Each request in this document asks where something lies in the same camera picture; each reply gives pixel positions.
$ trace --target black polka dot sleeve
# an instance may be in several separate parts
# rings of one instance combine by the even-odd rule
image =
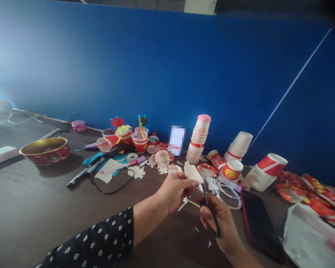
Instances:
[[[35,268],[114,267],[131,255],[133,238],[133,208],[128,208],[55,247]]]

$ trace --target person's left hand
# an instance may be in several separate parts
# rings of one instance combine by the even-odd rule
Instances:
[[[174,172],[167,175],[155,195],[167,206],[169,214],[172,214],[179,208],[181,200],[191,195],[197,186],[198,181],[188,179],[185,173]]]

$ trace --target gold bowl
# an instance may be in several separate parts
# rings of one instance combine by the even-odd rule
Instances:
[[[20,154],[24,155],[37,166],[48,166],[64,160],[69,155],[65,138],[47,138],[34,141],[22,147]]]

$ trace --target blue partition board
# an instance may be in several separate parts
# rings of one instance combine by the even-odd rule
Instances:
[[[239,131],[258,134],[328,29],[321,22],[4,0],[0,99],[59,119],[79,113],[100,129],[116,115],[136,126],[138,114],[146,114],[148,128],[165,141],[172,125],[186,127],[189,140],[197,116],[209,114],[204,152],[223,154]],[[320,68],[327,53],[310,67]],[[290,93],[307,95],[314,74],[306,72]],[[274,149],[289,159],[316,157],[299,154],[283,130],[270,131],[281,150],[262,135],[265,150],[248,152],[248,163]]]
[[[287,170],[335,186],[335,29],[246,155],[289,160]]]

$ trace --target hand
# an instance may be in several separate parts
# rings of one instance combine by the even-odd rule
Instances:
[[[188,179],[185,173],[174,172],[167,175],[155,195],[167,206],[169,214],[172,214],[179,208],[181,200],[191,195],[197,186],[198,181]]]
[[[201,195],[197,198],[197,202],[202,202],[203,199],[204,195]],[[228,205],[210,193],[207,194],[207,200],[216,212],[220,227],[221,237],[216,238],[220,249],[228,258],[230,255],[233,255],[238,251],[244,251],[245,247],[238,235],[236,225]],[[216,232],[216,224],[211,211],[206,206],[202,206],[200,208],[200,213],[200,219],[205,229],[208,230],[209,228],[212,228]]]

